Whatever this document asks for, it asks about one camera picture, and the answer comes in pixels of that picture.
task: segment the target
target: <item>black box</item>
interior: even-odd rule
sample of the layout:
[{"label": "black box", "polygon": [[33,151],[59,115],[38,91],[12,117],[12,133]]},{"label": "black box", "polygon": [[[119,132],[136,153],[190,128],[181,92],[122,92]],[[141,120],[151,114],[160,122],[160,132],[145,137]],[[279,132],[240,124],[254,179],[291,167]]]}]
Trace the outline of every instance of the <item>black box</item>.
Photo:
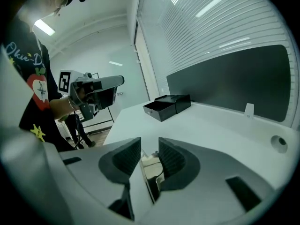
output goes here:
[{"label": "black box", "polygon": [[189,95],[164,95],[143,106],[145,113],[158,121],[164,121],[191,106]]}]

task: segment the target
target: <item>ceiling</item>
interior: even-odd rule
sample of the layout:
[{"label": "ceiling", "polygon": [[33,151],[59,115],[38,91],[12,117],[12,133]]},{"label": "ceiling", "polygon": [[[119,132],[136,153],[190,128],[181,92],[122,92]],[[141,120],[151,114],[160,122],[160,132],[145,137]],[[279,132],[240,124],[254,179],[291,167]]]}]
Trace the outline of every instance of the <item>ceiling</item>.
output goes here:
[{"label": "ceiling", "polygon": [[98,26],[99,23],[103,24],[104,21],[125,17],[127,2],[128,0],[86,0],[85,2],[73,0],[67,7],[63,7],[56,16],[43,19],[55,30],[52,36],[45,34],[37,27],[34,27],[34,32],[47,46],[50,57],[52,57],[68,44],[97,32],[98,28],[101,30]]}]

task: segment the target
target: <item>floor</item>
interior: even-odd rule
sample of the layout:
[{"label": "floor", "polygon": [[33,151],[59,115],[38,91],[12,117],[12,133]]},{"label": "floor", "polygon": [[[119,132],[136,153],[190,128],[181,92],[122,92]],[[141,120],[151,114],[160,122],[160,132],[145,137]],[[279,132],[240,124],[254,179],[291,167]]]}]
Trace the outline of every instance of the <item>floor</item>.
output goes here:
[{"label": "floor", "polygon": [[[94,141],[96,143],[95,147],[100,147],[100,146],[103,145],[109,131],[110,131],[110,129],[106,130],[106,131],[103,131],[103,132],[100,132],[100,133],[95,133],[95,134],[92,134],[92,135],[88,135],[88,137],[91,141]],[[72,139],[69,139],[68,143],[71,144],[73,147],[75,146]],[[83,146],[85,148],[87,148],[87,145],[85,144],[85,142],[83,140],[82,140],[81,143],[83,144]]]}]

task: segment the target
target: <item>yellow star graphic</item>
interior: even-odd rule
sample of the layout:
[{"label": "yellow star graphic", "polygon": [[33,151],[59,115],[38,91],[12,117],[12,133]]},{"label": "yellow star graphic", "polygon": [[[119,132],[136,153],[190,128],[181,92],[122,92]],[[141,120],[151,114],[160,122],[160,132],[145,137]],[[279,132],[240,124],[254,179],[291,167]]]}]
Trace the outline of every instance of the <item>yellow star graphic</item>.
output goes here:
[{"label": "yellow star graphic", "polygon": [[43,142],[45,142],[45,140],[43,139],[43,136],[45,136],[46,134],[42,133],[41,127],[38,126],[38,128],[36,127],[35,124],[33,124],[33,128],[30,131],[33,132],[37,138],[39,138],[40,140],[42,140]]},{"label": "yellow star graphic", "polygon": [[13,59],[12,57],[9,57],[9,62],[10,62],[11,64],[13,64],[15,61],[14,61],[14,59]]}]

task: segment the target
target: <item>dark gray panel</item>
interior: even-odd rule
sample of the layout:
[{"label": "dark gray panel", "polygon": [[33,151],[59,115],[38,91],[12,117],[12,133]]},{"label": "dark gray panel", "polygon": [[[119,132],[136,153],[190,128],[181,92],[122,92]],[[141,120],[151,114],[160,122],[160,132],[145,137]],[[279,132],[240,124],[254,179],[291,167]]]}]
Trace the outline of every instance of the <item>dark gray panel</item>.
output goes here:
[{"label": "dark gray panel", "polygon": [[170,94],[208,105],[245,111],[282,122],[287,113],[291,74],[286,48],[272,45],[216,57],[167,76]]}]

